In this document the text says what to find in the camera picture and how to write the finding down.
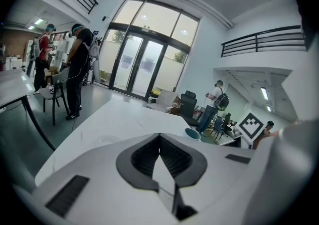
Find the white shirt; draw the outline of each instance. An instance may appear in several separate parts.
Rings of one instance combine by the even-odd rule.
[[[208,103],[209,106],[216,108],[215,106],[215,100],[217,100],[217,98],[222,94],[223,92],[221,91],[221,89],[219,87],[215,87],[215,89],[213,90],[213,92],[211,92],[210,94],[215,96],[214,100],[210,99],[210,103]]]

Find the sneaker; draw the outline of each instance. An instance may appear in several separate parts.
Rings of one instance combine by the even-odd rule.
[[[79,117],[80,115],[77,115],[77,116],[75,116],[75,115],[67,115],[66,117],[65,117],[65,119],[66,120],[72,120],[72,119],[75,119],[76,117]]]

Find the door frame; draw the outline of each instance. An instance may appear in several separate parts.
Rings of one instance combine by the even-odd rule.
[[[128,82],[127,82],[127,85],[126,85],[126,89],[123,90],[123,89],[114,87],[114,82],[115,82],[116,74],[117,74],[118,69],[119,69],[120,61],[122,59],[123,51],[124,51],[124,48],[125,48],[125,45],[126,45],[128,39],[129,39],[128,38],[129,36],[135,36],[135,37],[143,38],[143,40],[142,40],[142,43],[141,43],[141,45],[139,47],[139,50],[138,50],[138,52],[137,52],[137,54],[135,56],[135,59],[133,61],[133,65],[132,65],[131,72],[130,72],[130,75],[129,75],[129,79],[128,79]],[[139,70],[139,67],[140,67],[144,52],[145,52],[145,50],[147,48],[147,45],[148,45],[149,41],[152,41],[152,42],[158,43],[160,45],[163,45],[163,47],[162,47],[161,52],[159,54],[158,61],[157,61],[156,65],[155,65],[155,68],[154,68],[150,83],[148,85],[148,89],[147,89],[146,95],[145,96],[139,96],[137,94],[132,93],[132,90],[133,90],[134,82],[135,82],[135,79],[136,79],[136,76],[137,76],[137,73],[138,73],[138,70]],[[156,81],[156,77],[158,75],[158,72],[160,70],[160,66],[161,66],[161,63],[163,61],[164,55],[166,53],[168,44],[163,42],[163,41],[160,41],[160,40],[158,40],[156,38],[152,38],[148,34],[140,34],[140,33],[134,32],[134,31],[128,31],[128,33],[126,35],[126,38],[123,41],[122,46],[123,46],[123,48],[121,48],[121,50],[119,51],[119,54],[118,54],[118,56],[116,58],[116,61],[115,61],[115,64],[114,64],[114,68],[113,68],[114,70],[112,72],[112,73],[114,73],[114,80],[112,82],[112,85],[110,84],[110,89],[113,89],[113,90],[116,90],[116,91],[121,92],[123,94],[130,95],[130,96],[136,97],[138,99],[142,99],[142,100],[147,101],[148,100],[148,96],[152,92],[152,89],[153,89],[154,83]]]

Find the red shirt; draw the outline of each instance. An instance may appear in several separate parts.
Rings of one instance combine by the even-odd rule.
[[[46,36],[40,36],[40,38],[42,38],[40,41],[39,41],[39,47],[40,47],[40,56],[39,56],[39,59],[40,60],[43,60],[45,61],[46,60],[46,52],[44,51],[46,48],[49,48],[49,37],[46,35]]]

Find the black backpack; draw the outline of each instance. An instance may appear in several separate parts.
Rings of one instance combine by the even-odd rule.
[[[229,104],[229,98],[226,93],[223,93],[223,90],[221,88],[220,90],[222,94],[215,101],[215,106],[219,111],[224,111]]]

